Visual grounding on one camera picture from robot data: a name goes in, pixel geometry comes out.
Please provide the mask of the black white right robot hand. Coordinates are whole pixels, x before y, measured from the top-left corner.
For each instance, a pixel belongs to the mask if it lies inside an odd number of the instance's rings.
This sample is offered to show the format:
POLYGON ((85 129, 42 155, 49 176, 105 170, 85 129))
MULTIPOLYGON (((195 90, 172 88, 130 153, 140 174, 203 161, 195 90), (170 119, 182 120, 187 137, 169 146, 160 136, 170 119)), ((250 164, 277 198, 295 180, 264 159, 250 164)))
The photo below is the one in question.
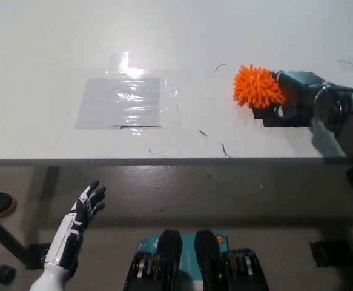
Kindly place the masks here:
POLYGON ((284 122, 308 122, 313 117, 315 96, 326 81, 306 71, 274 71, 272 77, 285 99, 275 110, 277 117, 284 122))

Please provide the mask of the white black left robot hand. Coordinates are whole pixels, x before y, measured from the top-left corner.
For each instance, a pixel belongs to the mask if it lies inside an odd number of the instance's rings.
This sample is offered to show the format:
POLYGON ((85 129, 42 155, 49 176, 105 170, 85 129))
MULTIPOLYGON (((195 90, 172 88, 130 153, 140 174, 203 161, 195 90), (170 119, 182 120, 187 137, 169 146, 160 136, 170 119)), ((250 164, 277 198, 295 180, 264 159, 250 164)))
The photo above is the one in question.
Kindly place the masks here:
POLYGON ((63 268, 67 278, 74 276, 83 235, 90 221, 105 207, 106 187, 99 181, 92 182, 76 199, 70 211, 63 217, 50 245, 45 262, 63 268))

